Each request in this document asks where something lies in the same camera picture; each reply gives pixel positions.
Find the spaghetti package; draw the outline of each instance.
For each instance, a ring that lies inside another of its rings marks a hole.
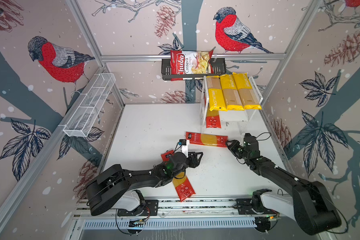
[[[262,109],[246,73],[233,73],[237,90],[244,109]]]
[[[172,183],[175,186],[175,190],[180,198],[180,202],[182,202],[187,197],[195,194],[195,191],[193,190],[191,183],[185,175],[185,172],[179,173],[176,177],[179,179],[173,178]]]
[[[209,110],[226,111],[220,78],[218,76],[208,76],[206,77],[206,85],[209,94]]]
[[[220,83],[227,110],[244,110],[232,75],[221,75]]]
[[[191,144],[212,147],[226,147],[225,142],[228,141],[228,136],[217,136],[196,132],[186,132],[185,138],[188,139]]]
[[[209,52],[171,51],[172,74],[203,74],[213,73],[209,60],[213,50]],[[173,78],[171,81],[189,80],[192,78]]]
[[[219,111],[217,110],[206,110],[206,127],[221,128]]]

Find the white table surface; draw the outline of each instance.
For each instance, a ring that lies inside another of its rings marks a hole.
[[[184,139],[186,131],[200,132],[199,108],[199,103],[126,105],[104,169],[121,164],[123,169],[145,170],[160,164],[160,155]],[[208,128],[205,133],[242,141],[236,122],[221,125],[221,129]],[[245,132],[253,136],[268,132],[258,111]],[[259,139],[268,136],[263,134]],[[259,150],[261,155],[285,169],[270,138],[259,142]],[[204,153],[197,168],[187,168],[187,177],[197,196],[251,195],[262,188],[276,192],[280,188],[239,164],[227,148],[191,144],[188,151]],[[177,197],[172,183],[158,188],[144,187],[140,191],[145,197]]]

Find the leaf illustration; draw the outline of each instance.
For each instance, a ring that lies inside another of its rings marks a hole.
[[[296,144],[307,145],[310,141],[316,138],[316,130],[312,128],[305,128],[299,132]]]
[[[307,90],[313,90],[313,91],[318,91],[320,90],[319,85],[316,83],[316,81],[312,80],[312,79],[307,79],[305,81],[302,81],[301,83],[299,83],[303,88],[307,89]]]
[[[319,150],[320,157],[332,171],[333,162],[335,161],[335,151],[333,150],[331,140],[324,133],[319,134]]]
[[[85,138],[88,142],[93,142],[95,140],[97,140],[99,137],[101,137],[101,135],[103,134],[104,131],[101,131],[99,128],[97,127],[92,127],[91,130],[89,131],[88,136]]]
[[[89,152],[88,142],[83,137],[71,137],[71,145],[79,153]]]
[[[301,111],[302,119],[304,120],[305,124],[307,124],[310,128],[318,127],[317,120],[309,113],[305,113]]]
[[[32,156],[36,157],[43,148],[42,141],[35,135],[31,135],[31,152]]]
[[[44,129],[42,127],[36,129],[36,136],[38,136],[41,139],[49,139],[51,137],[50,133],[47,129]]]
[[[326,82],[323,74],[315,72],[315,82],[317,83],[320,89],[324,90],[324,86]]]
[[[320,96],[323,94],[322,91],[310,91],[307,96],[305,96],[306,99],[309,100],[315,100],[317,98],[320,98]]]
[[[318,153],[319,149],[316,139],[311,140],[307,146],[304,147],[304,166],[308,177],[316,168]]]
[[[203,90],[203,81],[197,80],[196,81],[196,88],[201,92]]]
[[[72,137],[68,137],[68,135],[64,135],[62,138],[58,159],[62,158],[68,153],[69,149],[71,148],[71,139]]]
[[[325,86],[325,90],[331,90],[332,88],[333,88],[333,86],[335,86],[335,84],[336,84],[336,81],[339,79],[339,77],[340,76],[336,76],[336,77],[334,77],[334,78],[331,78],[328,82],[327,82],[327,84],[326,84],[326,86]]]
[[[31,132],[31,129],[28,127],[28,125],[22,122],[11,119],[11,124],[13,129],[20,134],[27,135],[28,133]]]
[[[343,144],[345,147],[348,147],[347,137],[340,128],[336,127],[332,123],[327,123],[324,125],[323,129],[324,129],[324,134],[327,137],[329,137],[332,140],[335,140],[338,143]]]
[[[9,140],[3,148],[0,159],[16,154],[24,144],[24,139],[28,139],[28,136],[20,135]]]
[[[317,102],[316,107],[321,107],[324,106],[324,104],[326,104],[328,101],[328,95],[324,94],[319,98],[319,101]]]
[[[21,140],[21,147],[16,151],[12,162],[12,171],[16,180],[19,181],[29,166],[31,147],[28,136]]]
[[[187,89],[191,91],[196,86],[196,80],[185,80],[185,85],[187,86]]]

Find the bird illustration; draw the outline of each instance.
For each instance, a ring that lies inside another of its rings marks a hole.
[[[76,90],[76,81],[81,75],[85,76],[86,64],[95,59],[72,48],[55,45],[41,36],[35,36],[29,41],[28,51],[31,59],[37,59],[54,79],[63,83],[74,83],[75,89],[71,97],[74,93],[80,93]]]
[[[217,11],[213,20],[216,20],[216,41],[227,51],[241,53],[244,49],[257,48],[266,53],[272,53],[254,38],[251,30],[240,22],[236,11],[232,7],[224,7]]]

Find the tree branch illustration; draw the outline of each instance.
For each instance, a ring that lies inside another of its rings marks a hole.
[[[324,0],[324,3],[325,3],[324,4],[324,12],[328,15],[329,22],[331,24],[323,29],[319,29],[319,31],[325,31],[328,28],[330,28],[336,24],[339,24],[339,23],[350,23],[350,24],[354,24],[354,28],[360,28],[360,16],[353,15],[350,17],[346,17],[346,16],[342,16],[342,15],[336,15],[335,10],[334,10],[335,5],[327,3],[326,0]]]
[[[178,13],[181,12],[180,0],[145,0],[141,3],[135,0],[132,4],[127,3],[125,0],[102,0],[106,3],[100,2],[98,0],[95,1],[102,4],[102,6],[99,7],[94,13],[92,13],[92,16],[96,16],[99,12],[106,13],[107,8],[126,8],[135,13],[133,18],[128,20],[129,23],[135,20],[136,16],[139,14],[139,11],[141,9],[143,9],[144,7],[148,7],[149,5],[152,4],[158,6],[159,4],[164,3],[176,8],[177,11],[174,11],[173,17],[176,17]]]

